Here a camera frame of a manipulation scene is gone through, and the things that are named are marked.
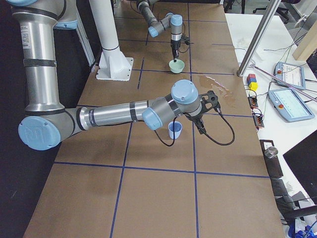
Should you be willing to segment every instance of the brown cardboard surface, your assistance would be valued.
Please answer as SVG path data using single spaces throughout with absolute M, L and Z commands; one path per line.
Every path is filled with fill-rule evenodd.
M 148 26 L 144 19 L 116 18 L 115 26 L 119 40 L 145 41 L 148 35 Z
M 232 45 L 226 22 L 190 22 L 191 42 L 208 49 L 210 44 Z
M 143 100 L 137 93 L 139 77 L 140 72 L 134 70 L 129 81 L 97 80 L 91 74 L 78 105 L 100 107 Z
M 121 170 L 53 165 L 25 238 L 109 237 Z
M 199 233 L 210 237 L 285 237 L 267 178 L 197 175 Z
M 232 133 L 218 115 L 205 115 L 207 133 L 220 143 L 230 142 Z M 214 173 L 267 176 L 252 118 L 225 117 L 235 132 L 235 142 L 219 146 L 195 131 L 197 170 Z
M 214 91 L 223 114 L 251 116 L 242 78 L 235 75 L 194 74 L 192 80 L 199 94 Z
M 189 3 L 189 18 L 192 21 L 224 21 L 223 6 L 219 4 Z
M 25 237 L 284 237 L 243 82 L 235 76 L 238 63 L 223 6 L 155 3 L 155 15 L 164 16 L 164 8 L 183 14 L 192 39 L 180 55 L 180 74 L 168 67 L 170 31 L 147 40 L 142 16 L 130 1 L 121 6 L 116 24 L 120 50 L 134 58 L 131 78 L 102 81 L 91 74 L 79 105 L 164 97 L 176 81 L 189 79 L 200 94 L 218 95 L 236 140 L 216 145 L 185 117 L 177 119 L 183 130 L 172 147 L 143 122 L 77 134 L 62 143 Z M 204 115 L 206 130 L 229 142 L 231 131 L 215 113 Z M 167 125 L 158 133 L 172 142 Z
M 125 170 L 114 238 L 196 237 L 194 175 Z
M 123 164 L 130 124 L 92 128 L 63 142 L 55 161 Z
M 191 46 L 192 72 L 234 75 L 238 62 L 231 45 L 193 44 Z
M 182 123 L 183 129 L 171 147 L 163 145 L 144 123 L 133 124 L 126 166 L 192 171 L 194 169 L 192 123 L 185 117 L 178 118 L 177 121 Z M 159 129 L 158 134 L 165 143 L 172 143 L 173 140 L 168 136 L 167 125 Z

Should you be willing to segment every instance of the electronic component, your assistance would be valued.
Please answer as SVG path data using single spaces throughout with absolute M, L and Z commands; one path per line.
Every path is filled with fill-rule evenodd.
M 270 90 L 268 96 L 274 107 L 287 122 L 315 117 L 304 101 L 291 89 Z
M 256 125 L 256 128 L 264 128 L 263 124 L 263 117 L 258 116 L 257 114 L 252 114 L 254 124 Z
M 249 105 L 250 105 L 250 108 L 257 108 L 258 107 L 258 100 L 257 100 L 257 97 L 256 96 L 250 96 L 248 97 L 248 101 L 249 101 Z
M 296 88 L 305 89 L 305 76 L 302 66 L 296 66 L 290 63 L 278 62 L 276 64 L 274 75 L 283 82 L 289 83 Z M 276 81 L 280 86 L 285 86 L 283 83 Z

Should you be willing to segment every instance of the light green bowl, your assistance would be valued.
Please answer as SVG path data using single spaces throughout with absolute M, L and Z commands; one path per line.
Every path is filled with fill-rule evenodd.
M 185 67 L 185 63 L 180 59 L 177 59 L 176 62 L 174 62 L 174 60 L 172 59 L 168 65 L 170 71 L 172 71 L 173 73 L 180 73 Z

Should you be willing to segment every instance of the blue end cap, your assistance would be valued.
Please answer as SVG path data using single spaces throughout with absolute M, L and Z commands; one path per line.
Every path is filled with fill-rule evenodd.
M 142 113 L 143 120 L 145 124 L 151 129 L 156 130 L 163 126 L 162 121 L 160 120 L 157 113 L 152 108 L 147 108 Z
M 13 6 L 28 6 L 35 3 L 37 0 L 6 0 Z
M 179 104 L 190 104 L 198 98 L 198 90 L 191 81 L 182 79 L 173 85 L 171 95 Z
M 181 15 L 173 15 L 170 19 L 170 23 L 174 26 L 181 26 L 183 24 L 183 18 Z
M 35 150 L 48 150 L 60 143 L 60 133 L 56 126 L 42 117 L 27 117 L 18 128 L 24 144 Z
M 58 22 L 54 29 L 58 30 L 75 30 L 77 28 L 77 20 L 67 21 L 67 22 Z
M 150 26 L 148 31 L 153 38 L 159 35 L 158 31 L 153 26 Z

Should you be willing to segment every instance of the metal pole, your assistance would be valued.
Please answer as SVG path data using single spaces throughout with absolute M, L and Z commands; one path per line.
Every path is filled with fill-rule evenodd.
M 242 63 L 238 69 L 238 76 L 242 77 L 245 71 L 247 70 L 249 63 L 260 43 L 260 40 L 267 29 L 269 23 L 271 22 L 271 19 L 273 18 L 279 4 L 281 3 L 281 0 L 271 0 L 266 8 L 266 11 L 264 13 L 264 16 L 261 19 L 261 22 L 259 23 L 259 26 L 254 34 L 254 37 L 248 47 L 248 50 L 246 52 L 246 55 L 244 56 Z
M 250 65 L 250 66 L 253 67 L 253 68 L 255 68 L 255 69 L 257 69 L 257 70 L 259 70 L 259 71 L 261 71 L 262 73 L 265 73 L 266 75 L 268 75 L 268 76 L 274 78 L 275 80 L 277 80 L 277 81 L 283 83 L 283 84 L 286 85 L 287 87 L 289 87 L 289 88 L 295 90 L 296 92 L 298 92 L 298 93 L 304 95 L 305 97 L 308 97 L 310 100 L 312 100 L 312 101 L 314 101 L 314 102 L 317 103 L 317 99 L 316 99 L 316 98 L 313 98 L 311 95 L 308 95 L 307 93 L 304 93 L 303 91 L 299 90 L 298 88 L 295 88 L 295 87 L 292 86 L 291 84 L 286 83 L 286 82 L 280 80 L 278 77 L 276 77 L 276 76 L 274 76 L 274 75 L 272 75 L 272 74 L 270 74 L 270 73 L 264 71 L 263 69 L 260 69 L 259 67 L 256 67 L 254 64 L 252 64 L 252 65 Z
M 283 217 L 285 219 L 295 219 L 297 217 L 304 217 L 314 214 L 317 214 L 317 205 L 287 212 L 283 214 Z
M 77 31 L 77 34 L 79 37 L 79 41 L 80 41 L 81 45 L 83 46 L 88 64 L 89 64 L 89 66 L 91 66 L 95 61 L 95 57 L 94 57 L 93 51 L 90 47 L 89 40 L 88 40 L 88 37 L 86 35 L 86 31 L 85 31 L 83 22 L 81 21 L 81 18 L 80 18 L 80 15 L 79 15 L 77 8 L 76 8 L 76 15 L 77 15 L 76 31 Z

